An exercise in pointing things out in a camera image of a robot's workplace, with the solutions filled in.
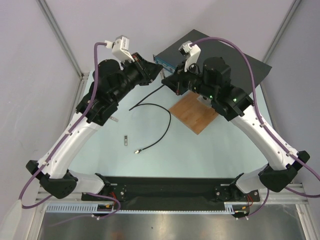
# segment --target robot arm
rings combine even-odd
[[[236,195],[262,188],[280,192],[302,167],[290,155],[295,155],[304,163],[310,156],[305,151],[298,152],[291,147],[262,117],[263,125],[287,147],[290,154],[266,132],[257,118],[253,100],[241,88],[231,85],[231,68],[222,58],[207,58],[203,62],[202,73],[197,73],[196,63],[201,50],[197,45],[190,45],[190,42],[186,42],[181,46],[180,52],[186,61],[178,65],[174,74],[163,79],[162,83],[177,95],[190,90],[209,99],[212,108],[241,129],[267,159],[267,165],[250,173],[242,173],[234,179],[231,187]]]
[[[69,128],[86,110],[94,88],[91,84],[89,93],[83,97],[76,107],[69,126],[62,133],[55,145],[38,161],[30,160],[26,168],[31,174],[45,165],[36,176],[41,186],[58,199],[68,196],[71,192],[99,193],[110,183],[99,174],[81,174],[69,171],[72,160],[85,142],[102,127],[109,117],[118,109],[119,102],[136,86],[149,85],[156,79],[162,66],[144,60],[138,53],[128,52],[129,39],[118,37],[115,42],[106,41],[106,47],[112,49],[112,54],[120,60],[104,60],[98,65],[98,88],[92,107],[86,116],[78,123],[72,133]],[[59,141],[69,135],[56,150],[50,162],[46,159]]]

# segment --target wooden board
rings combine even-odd
[[[189,92],[169,111],[198,135],[218,116],[218,113],[212,107],[199,102],[197,97],[198,94]]]

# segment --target black cable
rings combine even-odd
[[[153,92],[149,93],[149,94],[148,94],[147,96],[145,96],[142,100],[140,100],[136,105],[134,105],[132,108],[129,109],[129,111],[131,111],[132,109],[134,109],[134,108],[136,108],[136,107],[139,107],[139,106],[152,105],[152,106],[157,106],[157,107],[159,107],[159,108],[162,108],[162,109],[166,110],[166,111],[169,113],[169,117],[170,117],[170,118],[169,118],[168,127],[166,128],[164,134],[163,134],[156,142],[154,142],[153,144],[151,144],[151,145],[149,145],[149,146],[146,146],[146,147],[144,147],[144,148],[141,148],[141,149],[135,151],[135,152],[134,152],[135,154],[139,154],[141,151],[146,150],[146,149],[151,148],[152,146],[156,145],[158,142],[161,141],[161,139],[164,138],[164,136],[167,134],[167,132],[168,132],[168,130],[169,130],[170,123],[171,123],[171,112],[170,112],[169,110],[167,110],[167,109],[164,108],[163,106],[160,106],[160,105],[155,104],[155,103],[141,103],[141,102],[144,101],[146,98],[148,98],[150,95],[152,95],[152,94],[154,94],[156,91],[160,90],[163,86],[164,86],[164,84],[161,85],[160,87],[158,87],[158,88],[157,88],[156,90],[154,90]]]
[[[138,103],[136,103],[132,108],[129,109],[129,111],[131,111],[132,109],[134,109],[137,105],[139,105],[140,103],[142,103],[146,98],[150,97],[150,95],[154,94],[156,91],[160,90],[161,88],[163,88],[165,85],[162,84],[160,87],[158,87],[156,90],[154,90],[153,92],[150,92],[147,96],[145,96],[144,98],[142,98]]]

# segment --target light blue table surface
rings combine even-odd
[[[91,72],[85,93],[92,81]],[[149,86],[136,86],[112,115],[119,121],[108,120],[86,142],[69,169],[119,177],[234,178],[267,163],[251,140],[222,116],[218,116],[199,135],[172,116],[165,137],[155,146],[134,154],[134,151],[158,140],[167,128],[169,114],[159,107],[139,106],[128,111],[160,85],[158,76]],[[256,92],[260,112],[270,123],[260,86]],[[159,104],[169,109],[181,98],[163,87],[144,103]],[[124,144],[125,135],[128,136],[127,146]]]

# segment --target metal floor plate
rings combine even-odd
[[[229,214],[115,214],[99,221],[45,213],[38,240],[306,240],[296,206],[266,205],[249,220]],[[63,224],[50,227],[61,221]]]

